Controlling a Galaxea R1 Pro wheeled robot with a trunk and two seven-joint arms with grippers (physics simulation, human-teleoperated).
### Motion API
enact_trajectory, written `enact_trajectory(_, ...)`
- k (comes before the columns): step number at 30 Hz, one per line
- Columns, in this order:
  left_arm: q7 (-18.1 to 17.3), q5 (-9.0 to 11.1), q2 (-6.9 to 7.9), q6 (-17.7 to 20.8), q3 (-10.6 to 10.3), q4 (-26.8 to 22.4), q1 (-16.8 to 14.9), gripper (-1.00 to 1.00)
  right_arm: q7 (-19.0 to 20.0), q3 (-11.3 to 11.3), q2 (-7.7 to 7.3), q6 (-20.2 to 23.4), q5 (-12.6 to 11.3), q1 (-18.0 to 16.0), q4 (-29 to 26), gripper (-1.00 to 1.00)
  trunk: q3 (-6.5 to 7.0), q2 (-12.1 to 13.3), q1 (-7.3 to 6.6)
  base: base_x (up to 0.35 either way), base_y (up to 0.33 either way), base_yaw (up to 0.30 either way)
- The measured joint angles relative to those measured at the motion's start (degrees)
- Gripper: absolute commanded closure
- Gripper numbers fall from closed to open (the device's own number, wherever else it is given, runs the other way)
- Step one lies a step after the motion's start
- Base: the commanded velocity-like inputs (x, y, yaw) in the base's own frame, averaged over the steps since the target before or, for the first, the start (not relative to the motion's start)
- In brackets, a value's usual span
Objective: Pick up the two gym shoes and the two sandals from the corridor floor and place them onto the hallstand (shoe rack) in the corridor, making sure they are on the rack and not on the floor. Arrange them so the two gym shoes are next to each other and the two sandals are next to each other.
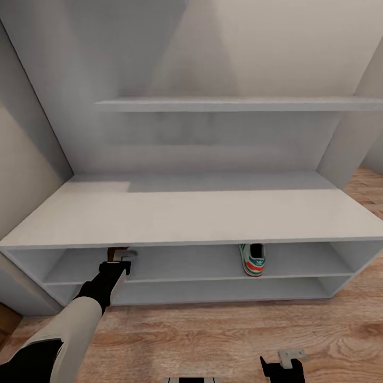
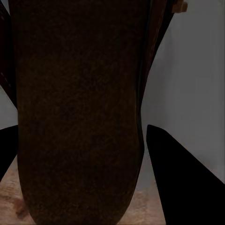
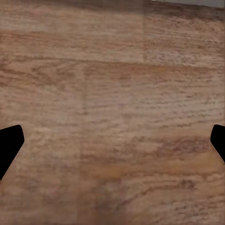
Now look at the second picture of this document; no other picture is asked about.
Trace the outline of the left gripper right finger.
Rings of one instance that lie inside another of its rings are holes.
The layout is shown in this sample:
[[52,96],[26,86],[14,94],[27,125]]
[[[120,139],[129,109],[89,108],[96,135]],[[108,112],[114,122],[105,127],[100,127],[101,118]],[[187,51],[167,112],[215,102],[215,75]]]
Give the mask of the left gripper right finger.
[[225,225],[225,184],[162,128],[146,142],[166,225]]

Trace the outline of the sandal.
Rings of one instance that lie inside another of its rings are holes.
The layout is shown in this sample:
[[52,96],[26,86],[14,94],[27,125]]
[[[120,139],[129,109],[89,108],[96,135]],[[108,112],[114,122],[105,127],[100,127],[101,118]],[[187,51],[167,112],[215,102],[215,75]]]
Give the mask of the sandal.
[[0,0],[0,85],[37,225],[116,225],[144,156],[150,68],[184,0]]

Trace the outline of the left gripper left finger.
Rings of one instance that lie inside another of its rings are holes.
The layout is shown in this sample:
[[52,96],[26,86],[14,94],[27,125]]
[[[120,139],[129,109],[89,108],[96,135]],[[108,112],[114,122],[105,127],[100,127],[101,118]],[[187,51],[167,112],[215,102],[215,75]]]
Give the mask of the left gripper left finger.
[[18,153],[18,125],[0,130],[0,181]]

